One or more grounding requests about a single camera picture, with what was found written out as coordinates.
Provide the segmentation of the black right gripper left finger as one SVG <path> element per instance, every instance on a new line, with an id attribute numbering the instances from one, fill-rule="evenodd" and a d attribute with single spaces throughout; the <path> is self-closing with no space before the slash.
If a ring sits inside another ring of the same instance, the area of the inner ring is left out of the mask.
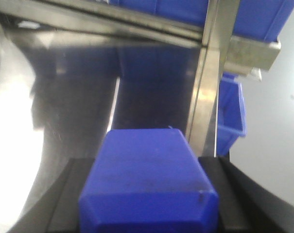
<path id="1" fill-rule="evenodd" d="M 56 181 L 9 232 L 78 233 L 78 199 L 94 161 L 69 159 Z"/>

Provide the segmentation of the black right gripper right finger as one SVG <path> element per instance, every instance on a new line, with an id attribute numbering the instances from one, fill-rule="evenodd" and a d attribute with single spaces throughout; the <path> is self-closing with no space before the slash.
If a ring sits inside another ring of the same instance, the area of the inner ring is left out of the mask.
<path id="1" fill-rule="evenodd" d="M 294 233 L 294 206 L 225 157 L 199 157 L 219 195 L 219 233 Z"/>

